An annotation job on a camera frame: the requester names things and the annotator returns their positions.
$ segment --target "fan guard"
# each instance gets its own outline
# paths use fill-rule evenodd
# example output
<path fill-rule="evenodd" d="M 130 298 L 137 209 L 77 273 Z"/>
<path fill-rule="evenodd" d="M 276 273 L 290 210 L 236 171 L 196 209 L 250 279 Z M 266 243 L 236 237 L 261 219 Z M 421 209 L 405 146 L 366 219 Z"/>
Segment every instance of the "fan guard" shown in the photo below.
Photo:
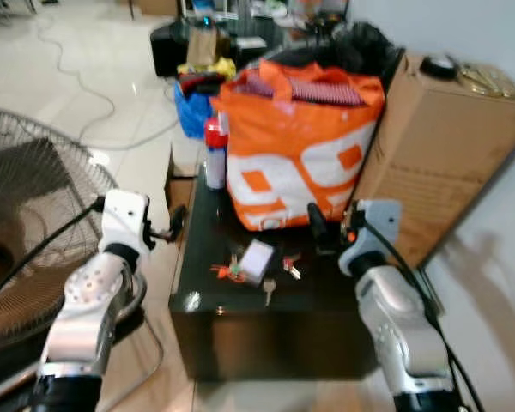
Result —
<path fill-rule="evenodd" d="M 82 146 L 0 110 L 0 280 L 47 235 L 116 184 Z M 52 241 L 0 293 L 0 353 L 45 331 L 63 302 L 65 279 L 94 254 L 100 217 Z"/>

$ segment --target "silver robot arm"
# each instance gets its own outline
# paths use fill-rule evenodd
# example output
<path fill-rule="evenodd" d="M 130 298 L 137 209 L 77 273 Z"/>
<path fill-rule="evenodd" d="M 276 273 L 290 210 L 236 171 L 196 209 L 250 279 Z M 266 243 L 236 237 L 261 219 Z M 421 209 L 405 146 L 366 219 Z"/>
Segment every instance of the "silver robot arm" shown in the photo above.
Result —
<path fill-rule="evenodd" d="M 353 213 L 391 243 L 397 240 L 400 203 L 359 201 Z M 338 263 L 344 274 L 357 279 L 360 316 L 373 337 L 397 411 L 467 410 L 454 388 L 445 343 L 427 321 L 421 296 L 397 267 L 386 262 L 389 253 L 376 236 L 356 226 L 349 229 L 352 243 Z"/>
<path fill-rule="evenodd" d="M 34 412 L 94 411 L 118 318 L 132 298 L 132 275 L 154 242 L 148 198 L 109 191 L 99 253 L 70 275 L 53 322 L 33 394 Z"/>

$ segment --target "white floor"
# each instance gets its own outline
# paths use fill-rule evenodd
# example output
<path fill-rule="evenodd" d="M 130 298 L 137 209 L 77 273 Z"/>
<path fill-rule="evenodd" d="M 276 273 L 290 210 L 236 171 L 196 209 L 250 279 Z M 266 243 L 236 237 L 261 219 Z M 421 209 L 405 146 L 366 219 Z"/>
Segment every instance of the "white floor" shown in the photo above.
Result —
<path fill-rule="evenodd" d="M 59 50 L 40 36 L 60 42 L 64 49 L 62 68 L 79 71 L 87 87 L 105 94 L 116 106 L 114 115 L 88 130 L 83 144 L 131 144 L 176 120 L 175 108 L 164 95 L 171 96 L 172 90 L 155 75 L 148 41 L 149 32 L 164 19 L 139 15 L 131 21 L 128 9 L 112 0 L 61 0 L 57 7 L 40 6 L 36 16 L 27 13 L 21 0 L 9 2 L 15 16 L 10 27 L 0 24 L 0 107 L 50 124 L 76 140 L 85 124 L 111 110 L 107 101 L 81 90 L 75 77 L 57 70 Z M 158 228 L 168 223 L 163 185 L 171 144 L 175 164 L 183 173 L 192 173 L 202 157 L 202 144 L 184 137 L 178 124 L 140 148 L 103 150 L 108 156 L 106 167 L 119 185 L 149 194 L 150 217 Z M 145 268 L 149 283 L 145 306 L 166 346 L 166 358 L 157 375 L 115 411 L 394 409 L 380 373 L 364 382 L 195 385 L 185 375 L 167 311 L 178 254 L 174 245 L 159 245 Z M 142 376 L 155 356 L 145 330 L 115 347 L 101 405 Z"/>

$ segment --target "white wall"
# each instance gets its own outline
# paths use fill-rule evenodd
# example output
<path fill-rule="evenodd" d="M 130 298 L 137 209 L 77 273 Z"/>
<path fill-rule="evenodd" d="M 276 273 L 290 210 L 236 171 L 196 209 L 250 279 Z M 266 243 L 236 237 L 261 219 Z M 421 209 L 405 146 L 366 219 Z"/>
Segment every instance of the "white wall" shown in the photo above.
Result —
<path fill-rule="evenodd" d="M 502 68 L 515 81 L 515 0 L 354 0 L 392 41 Z M 515 161 L 427 267 L 448 340 L 488 412 L 515 412 Z"/>

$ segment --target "orange and white bag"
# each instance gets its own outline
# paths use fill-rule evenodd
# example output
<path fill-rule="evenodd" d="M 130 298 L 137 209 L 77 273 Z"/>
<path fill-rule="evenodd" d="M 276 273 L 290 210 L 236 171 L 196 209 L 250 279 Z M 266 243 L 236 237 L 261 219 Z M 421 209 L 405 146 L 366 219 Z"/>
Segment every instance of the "orange and white bag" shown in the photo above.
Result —
<path fill-rule="evenodd" d="M 338 68 L 303 69 L 262 61 L 273 98 L 237 92 L 248 71 L 221 86 L 213 107 L 228 116 L 227 187 L 249 230 L 308 224 L 307 204 L 340 221 L 384 104 L 377 77 Z M 292 101 L 291 79 L 347 83 L 362 106 Z"/>

